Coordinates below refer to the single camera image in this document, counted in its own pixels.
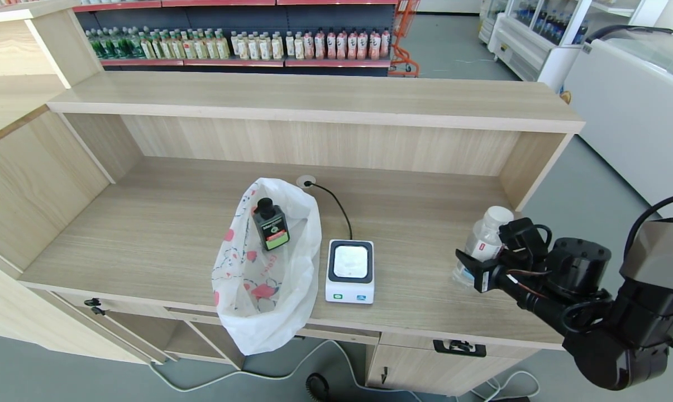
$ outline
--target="pink bottle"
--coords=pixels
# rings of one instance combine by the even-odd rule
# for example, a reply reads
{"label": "pink bottle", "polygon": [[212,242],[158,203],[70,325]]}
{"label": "pink bottle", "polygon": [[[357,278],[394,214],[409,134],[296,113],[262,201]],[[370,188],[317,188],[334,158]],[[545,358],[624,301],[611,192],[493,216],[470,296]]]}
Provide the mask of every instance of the pink bottle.
{"label": "pink bottle", "polygon": [[314,37],[309,31],[304,32],[304,59],[314,58]]}
{"label": "pink bottle", "polygon": [[388,57],[388,46],[390,45],[390,32],[383,30],[381,34],[381,57]]}
{"label": "pink bottle", "polygon": [[369,49],[369,56],[371,60],[379,60],[380,59],[380,35],[376,30],[372,31],[371,36],[370,36],[370,49]]}
{"label": "pink bottle", "polygon": [[326,36],[326,55],[329,59],[336,58],[336,34],[333,28],[329,28],[329,34]]}
{"label": "pink bottle", "polygon": [[356,35],[356,30],[351,31],[351,34],[349,34],[349,53],[347,53],[347,57],[349,57],[349,60],[356,60],[356,47],[357,43],[359,42],[359,36]]}
{"label": "pink bottle", "polygon": [[339,32],[336,36],[336,58],[344,60],[346,58],[346,38],[348,35],[345,32]]}
{"label": "pink bottle", "polygon": [[359,40],[356,42],[356,58],[358,60],[366,59],[366,48],[369,46],[369,35],[365,31],[359,34]]}
{"label": "pink bottle", "polygon": [[324,49],[324,41],[326,41],[326,35],[324,35],[324,31],[319,28],[319,31],[314,36],[314,46],[316,47],[314,56],[319,60],[323,60],[324,54],[326,53]]}

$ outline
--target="card reader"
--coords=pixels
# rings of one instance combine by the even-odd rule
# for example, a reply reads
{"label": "card reader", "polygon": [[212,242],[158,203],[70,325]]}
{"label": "card reader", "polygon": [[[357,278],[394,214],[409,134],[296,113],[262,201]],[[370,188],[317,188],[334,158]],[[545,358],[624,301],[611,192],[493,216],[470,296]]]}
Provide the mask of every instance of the card reader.
{"label": "card reader", "polygon": [[326,301],[374,303],[374,243],[331,240],[326,272]]}

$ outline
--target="white cable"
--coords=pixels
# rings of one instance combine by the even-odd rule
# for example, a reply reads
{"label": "white cable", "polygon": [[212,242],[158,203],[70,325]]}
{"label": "white cable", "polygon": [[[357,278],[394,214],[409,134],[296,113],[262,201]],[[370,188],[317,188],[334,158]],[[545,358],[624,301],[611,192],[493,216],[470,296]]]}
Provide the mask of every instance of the white cable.
{"label": "white cable", "polygon": [[349,360],[349,355],[346,354],[346,351],[344,351],[344,349],[341,347],[341,345],[339,345],[338,343],[336,343],[336,341],[332,341],[331,339],[326,340],[326,341],[323,341],[322,343],[319,343],[319,344],[318,344],[314,349],[312,349],[306,356],[304,356],[304,358],[301,359],[301,361],[299,362],[299,364],[296,365],[296,367],[293,369],[293,371],[290,372],[290,374],[287,374],[286,376],[270,377],[270,376],[264,376],[263,374],[257,374],[256,372],[249,372],[249,371],[232,371],[232,372],[230,372],[229,374],[225,374],[224,376],[217,377],[217,378],[214,379],[214,380],[210,380],[210,381],[208,381],[208,382],[204,382],[203,384],[200,384],[200,385],[191,386],[191,387],[178,387],[178,386],[176,386],[175,384],[173,384],[172,382],[170,382],[170,380],[168,380],[168,378],[165,377],[165,375],[162,374],[162,372],[157,371],[157,369],[155,368],[155,366],[153,365],[153,363],[150,364],[150,369],[151,369],[155,374],[157,374],[157,376],[160,377],[160,379],[162,379],[162,380],[165,382],[165,384],[168,384],[168,386],[169,386],[171,389],[174,389],[174,390],[177,391],[177,392],[191,392],[191,391],[195,391],[195,390],[201,389],[202,387],[211,386],[212,384],[215,384],[216,382],[220,382],[220,381],[222,381],[222,380],[229,379],[229,377],[231,377],[231,376],[237,376],[237,375],[239,375],[239,374],[242,374],[242,375],[244,375],[244,376],[257,377],[258,379],[263,379],[263,380],[280,381],[280,380],[286,380],[286,379],[289,379],[291,376],[293,376],[294,373],[297,372],[298,369],[301,367],[301,365],[306,361],[306,359],[309,358],[309,356],[311,356],[312,354],[314,354],[314,352],[316,352],[316,350],[318,350],[318,349],[321,348],[322,346],[326,345],[327,343],[333,343],[334,345],[336,345],[336,347],[339,349],[339,351],[341,351],[341,353],[343,353],[344,357],[346,358],[347,363],[349,363],[349,370],[351,371],[351,378],[354,380],[354,384],[356,384],[356,386],[359,387],[360,389],[363,389],[363,390],[365,390],[365,391],[377,391],[377,392],[408,392],[408,393],[410,393],[411,395],[413,395],[413,397],[414,397],[416,400],[418,400],[418,402],[423,402],[423,400],[421,400],[421,399],[418,397],[418,395],[414,394],[412,391],[399,390],[399,389],[372,389],[371,387],[367,387],[367,386],[362,386],[362,385],[360,385],[360,384],[356,381],[356,374],[354,374],[354,367],[351,366],[351,361]]}
{"label": "white cable", "polygon": [[[501,396],[501,397],[499,397],[499,398],[496,398],[496,397],[498,396],[498,394],[500,394],[500,391],[503,391],[503,390],[505,389],[505,387],[508,386],[508,384],[510,383],[510,380],[512,380],[513,377],[517,376],[518,374],[525,374],[526,376],[530,377],[533,381],[535,381],[535,385],[537,386],[537,389],[535,390],[535,392],[533,392],[532,394],[528,394],[528,395],[512,395],[512,396],[508,395],[508,396]],[[532,374],[530,374],[530,373],[527,372],[527,371],[522,371],[522,370],[520,370],[520,371],[513,372],[512,374],[510,374],[510,376],[508,377],[508,379],[505,380],[505,384],[502,384],[502,385],[500,385],[500,381],[498,381],[498,379],[496,379],[495,377],[493,377],[492,380],[495,381],[495,385],[493,385],[493,384],[490,382],[490,380],[489,380],[489,381],[486,381],[486,384],[488,384],[488,385],[489,385],[492,389],[494,389],[494,391],[495,391],[495,392],[493,392],[493,394],[490,395],[489,397],[486,398],[486,397],[482,396],[481,394],[478,394],[478,392],[475,391],[475,390],[472,390],[471,392],[472,392],[473,394],[476,394],[476,395],[479,396],[480,398],[482,398],[482,400],[483,400],[484,402],[492,402],[492,401],[494,401],[494,400],[510,399],[510,398],[512,398],[512,399],[516,399],[516,398],[532,398],[533,396],[536,396],[537,394],[540,394],[540,382],[537,381],[537,379],[535,378],[535,376],[533,376]]]}

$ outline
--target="glass door refrigerator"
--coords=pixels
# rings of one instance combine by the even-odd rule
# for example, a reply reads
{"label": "glass door refrigerator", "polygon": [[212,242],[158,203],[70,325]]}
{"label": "glass door refrigerator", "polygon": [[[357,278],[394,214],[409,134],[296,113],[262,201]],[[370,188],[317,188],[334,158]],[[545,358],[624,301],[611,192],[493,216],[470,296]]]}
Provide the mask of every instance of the glass door refrigerator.
{"label": "glass door refrigerator", "polygon": [[[673,195],[673,31],[613,26],[587,39],[563,99],[580,133],[650,204]],[[660,210],[673,217],[673,204]]]}
{"label": "glass door refrigerator", "polygon": [[509,0],[495,19],[488,49],[523,81],[559,91],[588,34],[611,25],[653,25],[667,2]]}

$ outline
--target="freezer lid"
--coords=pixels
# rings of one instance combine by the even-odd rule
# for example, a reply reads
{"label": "freezer lid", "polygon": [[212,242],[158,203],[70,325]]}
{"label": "freezer lid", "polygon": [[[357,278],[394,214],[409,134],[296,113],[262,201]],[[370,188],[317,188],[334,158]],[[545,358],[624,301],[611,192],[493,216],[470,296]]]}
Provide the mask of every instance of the freezer lid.
{"label": "freezer lid", "polygon": [[589,36],[587,41],[594,39],[606,41],[673,74],[673,30],[647,26],[608,26]]}

